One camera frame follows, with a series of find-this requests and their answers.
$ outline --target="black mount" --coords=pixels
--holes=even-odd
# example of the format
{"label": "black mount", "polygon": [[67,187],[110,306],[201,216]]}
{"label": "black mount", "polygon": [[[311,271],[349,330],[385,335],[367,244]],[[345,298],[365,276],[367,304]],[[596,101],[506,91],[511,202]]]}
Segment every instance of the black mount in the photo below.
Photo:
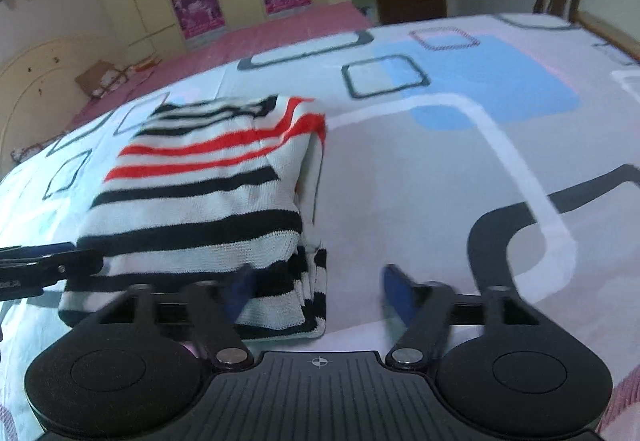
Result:
{"label": "black mount", "polygon": [[95,275],[102,255],[73,243],[0,247],[0,301],[40,296],[59,280]]}
{"label": "black mount", "polygon": [[[599,439],[587,429],[609,371],[511,287],[457,295],[387,266],[385,295],[408,329],[382,363],[373,352],[254,361],[231,325],[252,284],[243,268],[179,294],[136,286],[85,319],[27,371],[43,441]],[[443,354],[458,324],[484,334]]]}

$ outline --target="striped sweater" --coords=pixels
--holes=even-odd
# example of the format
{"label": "striped sweater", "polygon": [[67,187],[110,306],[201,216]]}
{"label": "striped sweater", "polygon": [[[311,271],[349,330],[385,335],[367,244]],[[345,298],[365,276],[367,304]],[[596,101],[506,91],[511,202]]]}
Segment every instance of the striped sweater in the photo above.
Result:
{"label": "striped sweater", "polygon": [[177,291],[248,263],[257,294],[241,336],[320,336],[326,253],[312,221],[324,129],[304,98],[157,108],[82,222],[78,246],[101,251],[104,267],[66,283],[62,320],[77,323],[134,283]]}

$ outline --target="headboard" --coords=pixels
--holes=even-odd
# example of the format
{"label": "headboard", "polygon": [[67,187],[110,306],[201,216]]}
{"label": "headboard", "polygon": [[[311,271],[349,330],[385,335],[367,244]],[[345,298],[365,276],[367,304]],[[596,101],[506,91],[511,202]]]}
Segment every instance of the headboard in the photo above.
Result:
{"label": "headboard", "polygon": [[48,140],[89,101],[75,78],[97,60],[117,62],[121,49],[100,36],[57,38],[15,56],[0,69],[0,179],[11,151]]}

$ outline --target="bed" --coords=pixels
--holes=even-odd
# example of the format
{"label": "bed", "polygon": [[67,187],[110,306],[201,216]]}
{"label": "bed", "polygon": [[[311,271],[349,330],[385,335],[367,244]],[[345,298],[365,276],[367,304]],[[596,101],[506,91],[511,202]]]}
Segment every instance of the bed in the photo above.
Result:
{"label": "bed", "polygon": [[291,17],[270,20],[257,26],[231,31],[207,47],[146,70],[108,97],[91,100],[71,120],[72,131],[125,102],[164,86],[233,60],[258,54],[310,38],[343,31],[366,30],[369,21],[350,2],[312,6]]}
{"label": "bed", "polygon": [[[315,98],[326,113],[314,231],[328,252],[327,322],[314,341],[254,349],[384,355],[402,332],[382,299],[387,262],[463,293],[476,292],[470,267],[507,263],[521,295],[611,371],[603,437],[637,439],[640,66],[559,18],[349,31],[158,88],[5,177],[0,247],[75,240],[96,180],[159,104],[274,93]],[[56,313],[62,288],[2,305],[3,439],[42,432],[22,379],[68,330]]]}

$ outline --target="red stripe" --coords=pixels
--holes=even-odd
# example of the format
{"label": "red stripe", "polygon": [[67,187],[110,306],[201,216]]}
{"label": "red stripe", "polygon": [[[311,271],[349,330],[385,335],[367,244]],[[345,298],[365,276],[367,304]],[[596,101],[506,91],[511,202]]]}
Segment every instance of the red stripe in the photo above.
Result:
{"label": "red stripe", "polygon": [[273,129],[247,129],[245,131],[227,132],[221,136],[217,136],[212,140],[201,142],[199,144],[191,144],[185,147],[148,147],[146,145],[129,145],[122,149],[119,156],[127,156],[130,154],[140,154],[144,156],[186,156],[188,154],[205,154],[207,152],[215,152],[223,148],[237,147],[239,145],[249,145],[258,140],[266,140],[268,138],[277,138],[283,132],[290,128],[293,120],[293,112],[296,108],[308,98],[292,97],[287,103],[287,109],[282,119]]}
{"label": "red stripe", "polygon": [[260,150],[253,152],[247,152],[242,156],[235,158],[225,158],[224,160],[207,161],[206,163],[178,163],[178,164],[165,164],[165,165],[129,165],[116,167],[107,174],[105,181],[111,179],[124,179],[124,178],[141,178],[141,177],[153,177],[153,176],[167,176],[169,174],[181,174],[183,172],[196,172],[198,170],[204,170],[207,168],[219,167],[219,166],[231,166],[242,161],[253,160],[260,156],[266,156],[268,153],[273,152],[277,148],[286,144],[290,138],[299,136],[301,134],[307,134],[309,132],[315,132],[320,137],[321,142],[324,144],[325,128],[324,128],[324,116],[321,114],[305,114],[298,119],[292,128],[288,129],[282,135],[282,138],[277,145],[271,147],[264,147]]}

